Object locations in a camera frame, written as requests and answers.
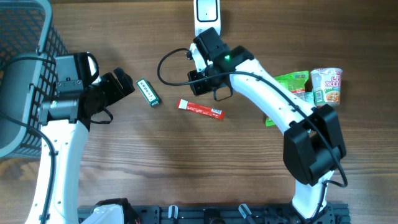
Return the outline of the red snack packet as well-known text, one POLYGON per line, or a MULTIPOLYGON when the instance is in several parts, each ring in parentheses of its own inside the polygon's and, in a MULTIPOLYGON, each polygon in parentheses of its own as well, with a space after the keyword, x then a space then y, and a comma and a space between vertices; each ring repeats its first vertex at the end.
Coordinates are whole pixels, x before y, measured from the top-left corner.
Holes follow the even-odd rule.
POLYGON ((224 119, 224 111, 209 108, 203 105, 198 105, 196 103, 189 102, 187 100, 180 99, 177 103, 177 108, 180 110, 191 111, 196 114, 206 115, 215 119, 224 119))

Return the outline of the small green box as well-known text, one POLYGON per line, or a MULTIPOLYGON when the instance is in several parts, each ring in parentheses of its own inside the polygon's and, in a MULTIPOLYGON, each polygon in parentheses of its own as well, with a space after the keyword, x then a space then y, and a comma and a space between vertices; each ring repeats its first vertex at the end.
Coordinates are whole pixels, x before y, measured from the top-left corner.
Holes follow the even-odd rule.
POLYGON ((142 95, 144 96, 144 98, 146 99, 148 104, 150 104, 151 107, 160 105, 160 99, 158 95, 155 93, 150 83, 145 78, 141 78, 136 82, 136 84, 140 92, 142 93, 142 95))

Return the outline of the green snack bag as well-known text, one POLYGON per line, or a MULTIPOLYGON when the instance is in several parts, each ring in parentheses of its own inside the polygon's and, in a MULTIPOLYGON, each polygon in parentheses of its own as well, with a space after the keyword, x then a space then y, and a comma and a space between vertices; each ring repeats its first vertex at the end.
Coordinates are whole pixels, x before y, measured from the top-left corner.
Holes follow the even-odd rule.
POLYGON ((305 101, 305 84, 309 79, 309 71, 292 72, 274 78, 288 91, 305 101))

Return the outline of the cup noodles container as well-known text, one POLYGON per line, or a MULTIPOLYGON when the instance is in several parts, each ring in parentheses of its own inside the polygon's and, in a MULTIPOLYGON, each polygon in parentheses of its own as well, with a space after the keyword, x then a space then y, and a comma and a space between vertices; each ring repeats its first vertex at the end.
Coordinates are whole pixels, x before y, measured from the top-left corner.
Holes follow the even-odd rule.
POLYGON ((340 104, 342 74, 340 68, 316 68, 310 72, 317 107, 340 104))

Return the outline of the teal wet wipes packet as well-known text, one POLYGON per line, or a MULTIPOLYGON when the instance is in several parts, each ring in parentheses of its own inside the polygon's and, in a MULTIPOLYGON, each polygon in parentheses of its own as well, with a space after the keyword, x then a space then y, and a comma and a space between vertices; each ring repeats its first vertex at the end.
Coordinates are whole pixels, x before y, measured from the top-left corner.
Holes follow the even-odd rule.
POLYGON ((310 103, 312 106, 316 106, 314 93, 312 91, 311 92, 305 92, 305 101, 310 103))

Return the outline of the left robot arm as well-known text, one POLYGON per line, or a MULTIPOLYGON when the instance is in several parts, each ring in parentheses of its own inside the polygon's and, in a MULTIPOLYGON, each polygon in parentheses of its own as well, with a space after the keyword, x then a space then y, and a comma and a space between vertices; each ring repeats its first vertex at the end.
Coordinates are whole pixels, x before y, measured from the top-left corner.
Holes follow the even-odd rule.
POLYGON ((134 92, 132 78, 120 67, 99 75, 89 52, 58 56, 58 73, 39 107, 42 137, 39 174, 27 223, 78 223, 80 161, 94 124, 93 115, 134 92))

